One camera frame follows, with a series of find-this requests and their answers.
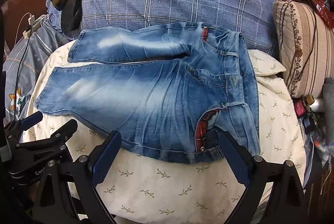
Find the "blue denim jeans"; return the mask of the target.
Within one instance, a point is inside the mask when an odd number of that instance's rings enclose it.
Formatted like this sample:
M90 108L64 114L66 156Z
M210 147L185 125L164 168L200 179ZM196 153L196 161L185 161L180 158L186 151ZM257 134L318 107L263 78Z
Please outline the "blue denim jeans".
M204 23L86 30L67 61L34 103L46 115L118 131L124 149L160 161L216 161L227 156L224 133L260 152L258 87L240 32Z

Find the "grey-blue star bedsheet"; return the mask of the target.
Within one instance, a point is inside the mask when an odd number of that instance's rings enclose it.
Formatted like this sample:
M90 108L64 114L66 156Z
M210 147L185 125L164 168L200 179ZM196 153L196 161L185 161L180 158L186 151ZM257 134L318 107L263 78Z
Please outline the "grey-blue star bedsheet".
M22 37L4 62L6 71L4 124L24 118L34 86L50 55L68 39L48 19L29 39Z

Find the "blue label bottle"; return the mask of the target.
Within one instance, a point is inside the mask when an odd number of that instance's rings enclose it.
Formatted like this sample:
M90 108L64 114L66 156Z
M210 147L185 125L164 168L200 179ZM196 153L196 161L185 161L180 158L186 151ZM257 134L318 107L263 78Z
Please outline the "blue label bottle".
M318 128L318 120L315 114L307 114L302 118L302 125L304 127L305 134L312 133Z

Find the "white power strip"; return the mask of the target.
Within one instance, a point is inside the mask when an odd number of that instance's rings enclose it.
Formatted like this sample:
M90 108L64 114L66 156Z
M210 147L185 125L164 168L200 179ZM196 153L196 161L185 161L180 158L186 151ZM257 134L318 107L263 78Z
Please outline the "white power strip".
M29 28L23 32L23 37L27 39L31 33L35 32L41 26L41 23L45 21L46 17L46 15L41 15L35 18L34 15L30 15L28 18Z

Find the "red label bottle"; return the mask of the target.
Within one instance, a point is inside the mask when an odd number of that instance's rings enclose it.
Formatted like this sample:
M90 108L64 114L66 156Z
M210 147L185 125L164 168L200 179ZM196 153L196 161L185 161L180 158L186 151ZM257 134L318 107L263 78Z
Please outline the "red label bottle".
M301 118L310 112L310 106L306 97L298 98L293 101L294 110L296 112L297 118Z

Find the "dark red headboard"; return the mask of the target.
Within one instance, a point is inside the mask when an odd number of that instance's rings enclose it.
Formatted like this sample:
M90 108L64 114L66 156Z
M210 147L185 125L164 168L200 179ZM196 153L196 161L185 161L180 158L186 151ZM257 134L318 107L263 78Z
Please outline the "dark red headboard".
M35 18L47 13L46 0L7 0L1 6L4 19L5 40L12 50L28 25L29 13Z

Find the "beige striped floral pillow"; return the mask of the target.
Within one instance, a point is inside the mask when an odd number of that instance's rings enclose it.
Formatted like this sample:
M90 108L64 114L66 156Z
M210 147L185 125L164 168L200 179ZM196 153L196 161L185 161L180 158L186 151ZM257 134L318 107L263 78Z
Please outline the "beige striped floral pillow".
M290 96L322 95L333 76L333 29L307 4L277 0L273 4L279 58Z

